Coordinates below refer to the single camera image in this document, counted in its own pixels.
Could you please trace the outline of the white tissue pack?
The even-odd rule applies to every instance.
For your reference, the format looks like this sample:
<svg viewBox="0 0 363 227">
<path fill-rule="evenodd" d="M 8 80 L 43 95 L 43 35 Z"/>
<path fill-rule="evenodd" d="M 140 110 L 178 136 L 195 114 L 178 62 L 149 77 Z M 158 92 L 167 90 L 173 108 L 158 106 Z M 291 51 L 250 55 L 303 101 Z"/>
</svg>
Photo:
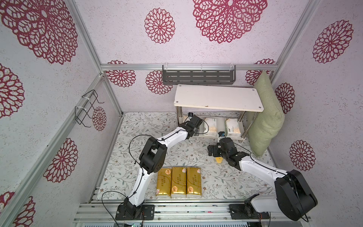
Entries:
<svg viewBox="0 0 363 227">
<path fill-rule="evenodd" d="M 216 137 L 217 136 L 217 122 L 216 118 L 204 118 L 204 132 L 203 135 Z"/>
<path fill-rule="evenodd" d="M 237 119 L 227 118 L 225 121 L 226 125 L 226 134 L 229 137 L 240 137 L 241 130 L 239 127 L 239 122 Z"/>
</svg>

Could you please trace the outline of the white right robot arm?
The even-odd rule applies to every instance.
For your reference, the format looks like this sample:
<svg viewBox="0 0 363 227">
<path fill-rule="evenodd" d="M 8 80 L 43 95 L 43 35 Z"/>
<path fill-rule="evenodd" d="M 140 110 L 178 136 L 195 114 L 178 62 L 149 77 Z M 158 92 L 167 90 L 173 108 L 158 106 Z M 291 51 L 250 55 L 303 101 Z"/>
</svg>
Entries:
<svg viewBox="0 0 363 227">
<path fill-rule="evenodd" d="M 285 171 L 259 162 L 244 149 L 238 151 L 231 138 L 222 138 L 216 145 L 208 146 L 208 155 L 223 158 L 237 170 L 247 172 L 266 182 L 275 190 L 273 195 L 255 194 L 237 207 L 231 206 L 231 216 L 247 218 L 270 217 L 282 213 L 292 221 L 303 218 L 318 205 L 318 200 L 306 179 L 297 170 Z"/>
</svg>

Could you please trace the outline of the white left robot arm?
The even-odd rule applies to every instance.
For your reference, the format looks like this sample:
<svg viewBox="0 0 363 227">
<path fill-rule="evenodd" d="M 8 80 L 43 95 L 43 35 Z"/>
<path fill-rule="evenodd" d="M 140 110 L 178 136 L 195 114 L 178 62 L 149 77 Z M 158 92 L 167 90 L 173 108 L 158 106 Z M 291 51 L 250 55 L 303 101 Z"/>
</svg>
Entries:
<svg viewBox="0 0 363 227">
<path fill-rule="evenodd" d="M 139 156 L 139 172 L 131 194 L 124 199 L 124 206 L 138 208 L 145 200 L 151 178 L 163 167 L 167 151 L 174 145 L 199 134 L 204 121 L 194 115 L 190 120 L 179 124 L 167 135 L 155 138 L 150 136 Z"/>
</svg>

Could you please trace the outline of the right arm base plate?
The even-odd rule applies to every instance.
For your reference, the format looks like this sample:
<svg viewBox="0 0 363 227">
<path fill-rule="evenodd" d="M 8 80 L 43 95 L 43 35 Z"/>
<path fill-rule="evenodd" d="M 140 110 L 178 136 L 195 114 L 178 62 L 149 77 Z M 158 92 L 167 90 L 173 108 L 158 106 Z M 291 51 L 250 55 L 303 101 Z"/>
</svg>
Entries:
<svg viewBox="0 0 363 227">
<path fill-rule="evenodd" d="M 232 219 L 269 219 L 268 212 L 257 212 L 251 205 L 230 204 L 229 212 Z"/>
</svg>

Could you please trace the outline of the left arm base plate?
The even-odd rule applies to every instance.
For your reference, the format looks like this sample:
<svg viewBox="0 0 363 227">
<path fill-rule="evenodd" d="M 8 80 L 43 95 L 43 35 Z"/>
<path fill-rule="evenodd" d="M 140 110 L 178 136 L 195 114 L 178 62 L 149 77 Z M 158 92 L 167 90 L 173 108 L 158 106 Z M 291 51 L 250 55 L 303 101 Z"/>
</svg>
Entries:
<svg viewBox="0 0 363 227">
<path fill-rule="evenodd" d="M 155 214 L 155 205 L 118 206 L 115 220 L 153 220 Z"/>
</svg>

